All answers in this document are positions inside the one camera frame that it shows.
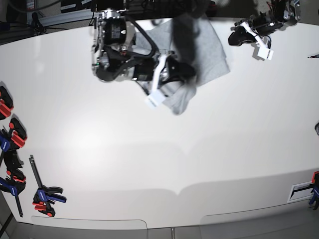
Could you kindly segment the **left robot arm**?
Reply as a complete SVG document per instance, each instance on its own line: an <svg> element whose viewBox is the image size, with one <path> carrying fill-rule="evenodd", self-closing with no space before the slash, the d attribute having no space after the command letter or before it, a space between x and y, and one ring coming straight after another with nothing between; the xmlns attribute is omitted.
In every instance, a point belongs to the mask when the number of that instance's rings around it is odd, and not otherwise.
<svg viewBox="0 0 319 239"><path fill-rule="evenodd" d="M270 10L251 15L234 24L233 32L228 38L230 46L241 46L244 43L259 44L263 41L271 47L270 35L286 26L294 26L301 20L299 0L272 0L267 3Z"/></svg>

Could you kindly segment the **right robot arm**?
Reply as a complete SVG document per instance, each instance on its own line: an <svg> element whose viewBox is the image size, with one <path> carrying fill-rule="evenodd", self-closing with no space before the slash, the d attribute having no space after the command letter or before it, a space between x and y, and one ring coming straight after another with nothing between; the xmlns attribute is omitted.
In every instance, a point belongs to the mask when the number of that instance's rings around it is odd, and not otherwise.
<svg viewBox="0 0 319 239"><path fill-rule="evenodd" d="M127 75L133 81L163 86L196 75L191 65L177 60L175 52L161 53L151 37L125 12L125 9L114 8L96 11L91 68L97 78L111 82L120 75ZM136 37L129 39L128 22L150 45L147 53L133 50Z"/></svg>

